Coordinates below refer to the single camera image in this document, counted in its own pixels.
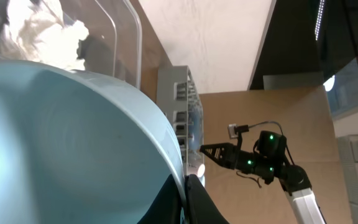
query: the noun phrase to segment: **clear plastic container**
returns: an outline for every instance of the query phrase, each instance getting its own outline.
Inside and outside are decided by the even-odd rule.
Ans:
[[[140,88],[142,26],[129,0],[60,0],[64,13],[84,22],[89,37],[80,57],[91,72]]]

